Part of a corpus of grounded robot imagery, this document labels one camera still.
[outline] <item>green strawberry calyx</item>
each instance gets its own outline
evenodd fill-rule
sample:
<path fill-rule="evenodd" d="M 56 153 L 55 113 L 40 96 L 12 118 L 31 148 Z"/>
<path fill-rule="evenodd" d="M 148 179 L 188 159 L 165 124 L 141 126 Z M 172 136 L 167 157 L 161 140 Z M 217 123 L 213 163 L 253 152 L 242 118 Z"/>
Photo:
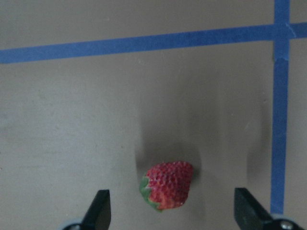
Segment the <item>green strawberry calyx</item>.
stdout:
<path fill-rule="evenodd" d="M 157 210 L 158 212 L 162 212 L 162 210 L 158 209 L 158 207 L 160 206 L 160 203 L 157 202 L 153 202 L 152 200 L 150 200 L 150 194 L 152 192 L 151 188 L 148 187 L 149 184 L 149 178 L 147 176 L 143 176 L 142 180 L 141 180 L 141 184 L 140 184 L 140 192 L 144 198 L 144 200 L 151 206 L 153 207 L 155 210 Z"/>

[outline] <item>tape line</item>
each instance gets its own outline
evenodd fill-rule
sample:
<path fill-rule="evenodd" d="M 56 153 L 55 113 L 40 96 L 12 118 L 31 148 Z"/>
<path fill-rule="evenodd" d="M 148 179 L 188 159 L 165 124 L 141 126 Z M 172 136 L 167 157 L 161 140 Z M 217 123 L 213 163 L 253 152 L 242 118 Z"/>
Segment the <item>tape line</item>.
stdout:
<path fill-rule="evenodd" d="M 274 84 L 272 125 L 271 213 L 283 214 L 288 104 L 290 1 L 275 0 Z"/>
<path fill-rule="evenodd" d="M 273 25 L 119 38 L 0 50 L 0 63 L 76 58 L 160 49 L 272 40 Z"/>
<path fill-rule="evenodd" d="M 291 25 L 295 38 L 307 38 L 307 23 L 296 23 Z"/>

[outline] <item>table surface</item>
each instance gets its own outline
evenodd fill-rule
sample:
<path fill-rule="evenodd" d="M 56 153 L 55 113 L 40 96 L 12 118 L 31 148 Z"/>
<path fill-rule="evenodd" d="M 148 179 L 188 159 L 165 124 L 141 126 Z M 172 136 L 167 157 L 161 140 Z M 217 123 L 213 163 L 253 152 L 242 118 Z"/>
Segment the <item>table surface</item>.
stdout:
<path fill-rule="evenodd" d="M 0 49 L 273 23 L 273 1 L 2 1 Z M 307 2 L 291 2 L 305 22 Z M 270 207 L 273 42 L 0 67 L 0 226 L 56 230 L 110 189 L 110 230 L 238 229 L 235 187 Z M 285 215 L 306 227 L 307 40 L 291 41 Z M 138 187 L 191 162 L 184 206 Z"/>

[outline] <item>strawberry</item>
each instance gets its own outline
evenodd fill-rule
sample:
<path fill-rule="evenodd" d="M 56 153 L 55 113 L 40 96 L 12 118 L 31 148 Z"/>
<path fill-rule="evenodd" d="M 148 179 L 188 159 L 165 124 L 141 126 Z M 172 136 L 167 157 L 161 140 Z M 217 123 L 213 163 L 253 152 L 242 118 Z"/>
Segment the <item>strawberry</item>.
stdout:
<path fill-rule="evenodd" d="M 143 176 L 140 192 L 157 211 L 182 206 L 188 198 L 193 166 L 185 161 L 161 163 Z"/>

